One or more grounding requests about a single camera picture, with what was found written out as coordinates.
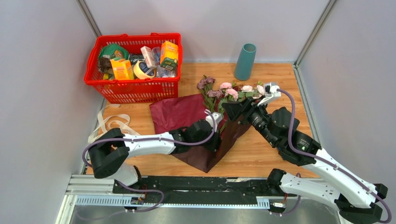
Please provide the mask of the dark red wrapping paper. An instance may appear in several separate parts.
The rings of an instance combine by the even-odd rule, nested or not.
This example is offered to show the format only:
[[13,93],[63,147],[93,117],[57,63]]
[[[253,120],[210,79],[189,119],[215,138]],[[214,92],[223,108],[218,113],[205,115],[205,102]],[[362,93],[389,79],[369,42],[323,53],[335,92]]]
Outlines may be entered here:
[[[152,103],[149,107],[156,134],[184,128],[180,134],[186,138],[185,132],[190,131],[190,126],[206,117],[206,107],[200,94],[161,100]],[[237,139],[251,127],[250,124],[240,125],[238,122],[231,122],[225,117],[220,122],[219,129],[224,123],[226,127],[218,152],[208,151],[207,145],[182,145],[182,152],[173,156],[196,169],[209,172],[234,146]]]

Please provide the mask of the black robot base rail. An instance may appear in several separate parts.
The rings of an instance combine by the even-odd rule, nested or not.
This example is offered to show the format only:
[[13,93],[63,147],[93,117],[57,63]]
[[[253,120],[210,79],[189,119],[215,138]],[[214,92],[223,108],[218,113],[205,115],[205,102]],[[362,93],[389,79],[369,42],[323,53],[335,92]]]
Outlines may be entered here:
[[220,208],[269,209],[275,203],[291,208],[299,199],[272,189],[266,178],[143,176],[131,190],[112,178],[73,175],[67,196],[76,197],[76,205],[122,206],[139,208]]

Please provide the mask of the pink flower bouquet brown wrap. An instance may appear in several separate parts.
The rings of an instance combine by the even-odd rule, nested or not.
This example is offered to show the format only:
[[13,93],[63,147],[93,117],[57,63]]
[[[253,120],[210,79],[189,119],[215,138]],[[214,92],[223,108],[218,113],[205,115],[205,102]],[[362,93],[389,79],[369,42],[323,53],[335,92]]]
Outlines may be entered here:
[[257,86],[237,84],[235,82],[223,82],[217,90],[213,89],[215,79],[203,76],[198,82],[197,89],[203,97],[203,104],[211,113],[217,112],[225,116],[222,104],[229,101],[243,101],[247,97],[258,99],[264,95],[264,87],[261,82]]

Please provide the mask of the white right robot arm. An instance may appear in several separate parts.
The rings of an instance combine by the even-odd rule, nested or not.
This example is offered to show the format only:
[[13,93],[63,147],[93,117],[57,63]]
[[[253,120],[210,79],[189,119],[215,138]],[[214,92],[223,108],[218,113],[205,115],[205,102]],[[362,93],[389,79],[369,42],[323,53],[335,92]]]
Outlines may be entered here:
[[378,203],[386,198],[387,187],[369,183],[337,163],[317,141],[297,130],[299,120],[292,118],[287,108],[268,113],[265,105],[252,98],[223,103],[223,108],[231,121],[250,124],[283,160],[323,179],[323,183],[303,180],[275,168],[266,183],[270,194],[307,197],[335,209],[353,224],[381,222],[383,207]]

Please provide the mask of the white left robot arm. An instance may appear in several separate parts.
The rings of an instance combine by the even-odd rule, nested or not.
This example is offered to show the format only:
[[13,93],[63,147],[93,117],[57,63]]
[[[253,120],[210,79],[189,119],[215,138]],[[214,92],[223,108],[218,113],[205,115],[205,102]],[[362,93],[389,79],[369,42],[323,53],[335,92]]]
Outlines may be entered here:
[[220,143],[217,129],[221,120],[214,113],[190,126],[156,135],[123,134],[119,128],[113,128],[91,143],[83,154],[89,154],[95,178],[111,177],[135,194],[141,191],[143,181],[137,167],[128,165],[126,159],[150,154],[189,153],[197,147],[215,152]]

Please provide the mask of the white printed ribbon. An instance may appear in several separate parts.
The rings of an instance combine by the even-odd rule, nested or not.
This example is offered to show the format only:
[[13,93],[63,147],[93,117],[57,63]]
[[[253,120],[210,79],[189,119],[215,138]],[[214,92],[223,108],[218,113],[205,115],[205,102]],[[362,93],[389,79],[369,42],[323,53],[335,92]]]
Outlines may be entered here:
[[103,117],[103,112],[105,109],[119,108],[120,104],[109,104],[104,109],[101,109],[97,115],[97,127],[93,130],[93,132],[89,135],[87,143],[91,144],[95,140],[98,140],[99,137],[109,132],[109,130],[113,127],[120,128],[122,133],[127,133],[130,135],[140,135],[134,129],[132,129],[129,124],[131,122],[131,118],[129,115],[121,113],[108,116],[106,118]]

